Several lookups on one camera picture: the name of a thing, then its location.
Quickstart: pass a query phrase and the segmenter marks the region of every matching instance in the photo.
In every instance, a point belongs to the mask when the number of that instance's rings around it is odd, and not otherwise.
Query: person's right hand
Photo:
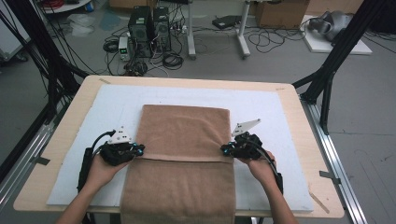
[[[268,155],[272,160],[274,160],[274,164],[276,165],[275,157],[274,155],[270,152],[267,151]],[[250,159],[240,159],[238,158],[241,162],[247,165],[249,168],[250,172],[253,174],[253,176],[262,183],[262,185],[270,185],[270,184],[276,184],[274,172],[271,168],[271,165],[269,162],[264,159],[264,158],[259,158],[258,160],[250,160]]]

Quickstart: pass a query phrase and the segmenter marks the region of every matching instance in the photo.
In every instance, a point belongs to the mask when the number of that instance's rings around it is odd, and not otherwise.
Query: table leg
[[[248,9],[250,7],[250,1],[246,1],[244,5],[244,9],[242,11],[242,20],[241,20],[241,27],[240,29],[236,30],[236,35],[238,37],[239,43],[241,44],[241,48],[243,51],[243,59],[246,59],[250,55],[250,51],[248,50],[247,41],[244,37],[245,26],[247,24],[247,17],[248,17]]]
[[[192,0],[189,1],[189,27],[187,35],[187,43],[189,45],[189,56],[195,60],[195,45],[194,45],[194,35],[192,33]]]

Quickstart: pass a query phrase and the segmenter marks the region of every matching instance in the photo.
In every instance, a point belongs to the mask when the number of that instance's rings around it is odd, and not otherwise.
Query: hand
[[[94,190],[99,190],[102,186],[110,182],[114,175],[128,163],[129,162],[125,162],[117,166],[112,166],[105,162],[100,155],[96,155],[93,158],[84,188],[89,187]]]
[[[276,165],[275,157],[270,151],[266,151],[270,158],[274,160],[274,165]],[[258,160],[250,160],[250,159],[240,159],[241,162],[247,165],[250,172],[253,176],[259,180],[262,185],[269,186],[270,184],[276,184],[276,180],[274,177],[274,171],[271,168],[271,165],[265,158],[259,158]]]

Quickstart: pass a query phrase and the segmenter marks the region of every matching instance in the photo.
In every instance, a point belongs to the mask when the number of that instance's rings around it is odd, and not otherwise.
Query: cardboard box
[[[299,29],[310,0],[284,0],[280,4],[259,3],[256,22],[260,27]]]
[[[344,13],[356,13],[363,0],[311,0],[306,15],[321,16],[326,11],[340,10]]]
[[[157,6],[157,0],[108,0],[111,7],[134,8],[135,6]]]

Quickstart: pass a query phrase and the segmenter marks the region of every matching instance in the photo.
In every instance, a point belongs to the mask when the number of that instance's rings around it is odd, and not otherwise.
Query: person's left hand
[[[93,158],[90,172],[88,173],[87,182],[85,187],[99,190],[102,186],[110,182],[114,175],[129,162],[122,163],[117,166],[112,166],[105,162],[100,155]]]

